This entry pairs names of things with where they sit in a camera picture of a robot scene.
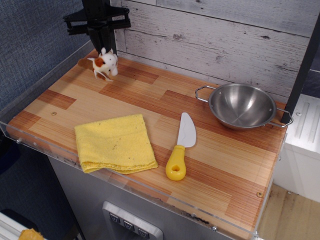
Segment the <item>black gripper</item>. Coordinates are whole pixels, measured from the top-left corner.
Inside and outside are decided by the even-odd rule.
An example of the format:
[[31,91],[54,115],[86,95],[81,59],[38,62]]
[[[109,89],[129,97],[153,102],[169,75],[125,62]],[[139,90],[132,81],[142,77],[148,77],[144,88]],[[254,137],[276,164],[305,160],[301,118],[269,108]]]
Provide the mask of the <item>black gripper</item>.
[[112,48],[110,30],[131,27],[128,8],[111,6],[106,0],[83,0],[82,4],[83,9],[64,16],[63,20],[70,35],[89,35],[99,54],[102,48]]

